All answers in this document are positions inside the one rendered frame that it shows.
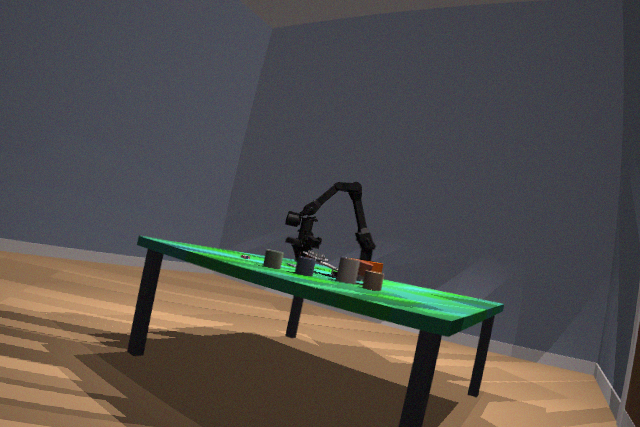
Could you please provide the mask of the olive-grey cylinder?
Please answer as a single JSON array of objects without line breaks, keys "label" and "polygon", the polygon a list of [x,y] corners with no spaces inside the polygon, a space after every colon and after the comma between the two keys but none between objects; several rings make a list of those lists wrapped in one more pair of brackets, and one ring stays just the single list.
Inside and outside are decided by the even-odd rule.
[{"label": "olive-grey cylinder", "polygon": [[263,266],[280,269],[283,258],[283,252],[267,249]]}]

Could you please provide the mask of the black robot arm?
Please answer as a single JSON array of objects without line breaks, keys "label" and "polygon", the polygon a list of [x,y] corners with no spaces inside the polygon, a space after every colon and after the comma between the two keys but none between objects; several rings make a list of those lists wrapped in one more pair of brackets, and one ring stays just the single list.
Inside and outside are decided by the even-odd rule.
[{"label": "black robot arm", "polygon": [[[312,230],[313,222],[318,222],[316,216],[308,217],[310,215],[314,215],[318,209],[322,206],[324,202],[326,202],[330,197],[332,197],[336,192],[344,191],[348,192],[350,198],[353,201],[357,225],[358,225],[358,233],[356,235],[356,241],[360,244],[361,255],[359,260],[369,261],[371,262],[372,249],[375,248],[375,243],[373,242],[370,231],[367,228],[363,205],[362,205],[362,186],[359,182],[353,183],[343,183],[337,182],[330,189],[328,189],[325,193],[323,193],[319,198],[305,205],[303,211],[300,213],[295,213],[292,211],[288,212],[285,225],[290,225],[297,227],[300,225],[300,228]],[[301,216],[308,215],[307,218],[303,218]],[[322,239],[320,237],[313,237],[314,234],[309,235],[309,233],[305,234],[303,239],[303,243],[308,243],[312,247],[318,247],[321,245]]]}]

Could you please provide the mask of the orange cylinder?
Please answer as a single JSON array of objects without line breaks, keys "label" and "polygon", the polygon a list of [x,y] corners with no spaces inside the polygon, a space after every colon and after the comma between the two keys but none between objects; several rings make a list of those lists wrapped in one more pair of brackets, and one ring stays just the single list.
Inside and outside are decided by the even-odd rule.
[{"label": "orange cylinder", "polygon": [[360,266],[359,266],[359,272],[357,275],[360,275],[362,277],[365,276],[365,271],[371,271],[372,270],[373,265],[365,262],[363,260],[360,260]]}]

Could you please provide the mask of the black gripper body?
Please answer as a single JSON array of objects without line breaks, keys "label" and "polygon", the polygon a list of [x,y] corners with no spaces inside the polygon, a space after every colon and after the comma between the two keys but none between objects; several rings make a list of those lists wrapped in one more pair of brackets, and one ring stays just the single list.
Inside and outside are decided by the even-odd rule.
[{"label": "black gripper body", "polygon": [[295,238],[287,237],[285,243],[293,244],[295,246],[300,246],[300,247],[302,247],[302,245],[303,245],[303,247],[306,247],[306,248],[319,249],[319,245],[318,245],[318,247],[312,247],[307,242],[303,243],[303,239],[305,237],[305,234],[309,233],[309,235],[311,236],[311,234],[313,234],[311,231],[312,230],[300,228],[300,230],[298,230],[298,232],[299,232],[298,238],[295,239]]}]

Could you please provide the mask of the grey hollow cylinder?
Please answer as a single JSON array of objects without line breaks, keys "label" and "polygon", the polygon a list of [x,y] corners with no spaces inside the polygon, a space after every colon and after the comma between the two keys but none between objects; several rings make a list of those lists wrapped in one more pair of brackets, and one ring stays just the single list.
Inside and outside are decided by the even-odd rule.
[{"label": "grey hollow cylinder", "polygon": [[360,260],[341,257],[336,281],[355,284],[359,266]]}]

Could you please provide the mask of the dark grey cylinder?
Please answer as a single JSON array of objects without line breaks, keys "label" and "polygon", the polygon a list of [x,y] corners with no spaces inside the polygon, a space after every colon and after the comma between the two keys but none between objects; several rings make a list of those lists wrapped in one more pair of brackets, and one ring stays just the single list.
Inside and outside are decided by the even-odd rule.
[{"label": "dark grey cylinder", "polygon": [[316,259],[298,256],[295,273],[304,276],[313,276]]}]

